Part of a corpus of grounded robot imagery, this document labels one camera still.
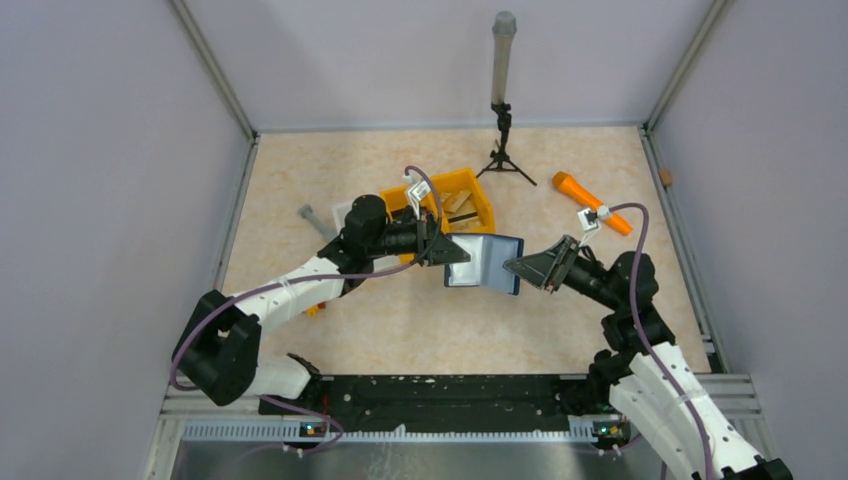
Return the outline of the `blue leather card holder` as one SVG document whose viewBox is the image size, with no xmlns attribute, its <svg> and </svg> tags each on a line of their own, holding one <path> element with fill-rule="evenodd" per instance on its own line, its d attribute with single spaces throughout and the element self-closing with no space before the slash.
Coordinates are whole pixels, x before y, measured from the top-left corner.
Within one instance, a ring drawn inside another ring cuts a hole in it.
<svg viewBox="0 0 848 480">
<path fill-rule="evenodd" d="M 519 295 L 521 280 L 504 264 L 523 255 L 522 238 L 493 233 L 451 233 L 448 238 L 465 250 L 470 260 L 445 267 L 446 288 L 482 287 Z"/>
</svg>

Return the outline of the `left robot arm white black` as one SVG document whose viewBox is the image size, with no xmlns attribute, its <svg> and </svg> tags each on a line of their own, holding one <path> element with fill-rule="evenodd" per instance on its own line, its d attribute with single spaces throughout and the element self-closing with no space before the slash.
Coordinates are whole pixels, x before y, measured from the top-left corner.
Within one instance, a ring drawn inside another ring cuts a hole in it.
<svg viewBox="0 0 848 480">
<path fill-rule="evenodd" d="M 315 369 L 294 354 L 261 360 L 262 336 L 380 277 L 375 261 L 400 255 L 422 266 L 471 259 L 442 232 L 433 212 L 407 208 L 391 220 L 381 197 L 358 197 L 340 233 L 300 267 L 252 290 L 227 296 L 213 289 L 198 300 L 172 354 L 172 387 L 199 390 L 217 406 L 272 395 L 297 413 L 314 410 L 321 397 Z"/>
</svg>

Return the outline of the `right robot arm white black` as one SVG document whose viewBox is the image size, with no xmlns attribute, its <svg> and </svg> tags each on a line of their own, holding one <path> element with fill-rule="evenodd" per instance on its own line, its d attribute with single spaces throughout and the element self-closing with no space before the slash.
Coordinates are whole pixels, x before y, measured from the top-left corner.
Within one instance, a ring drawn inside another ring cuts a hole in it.
<svg viewBox="0 0 848 480">
<path fill-rule="evenodd" d="M 653 304 L 659 290 L 646 254 L 622 253 L 610 267 L 570 237 L 504 263 L 506 271 L 549 293 L 572 289 L 610 309 L 601 321 L 608 347 L 589 366 L 586 397 L 617 410 L 677 479 L 789 479 L 726 418 L 687 364 Z"/>
</svg>

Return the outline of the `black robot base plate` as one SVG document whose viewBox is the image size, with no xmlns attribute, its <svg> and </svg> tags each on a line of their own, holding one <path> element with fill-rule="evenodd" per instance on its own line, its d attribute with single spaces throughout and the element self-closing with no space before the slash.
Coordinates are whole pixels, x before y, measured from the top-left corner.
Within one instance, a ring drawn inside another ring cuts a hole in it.
<svg viewBox="0 0 848 480">
<path fill-rule="evenodd" d="M 322 376 L 292 403 L 347 432 L 555 432 L 614 411 L 585 376 L 561 374 Z"/>
</svg>

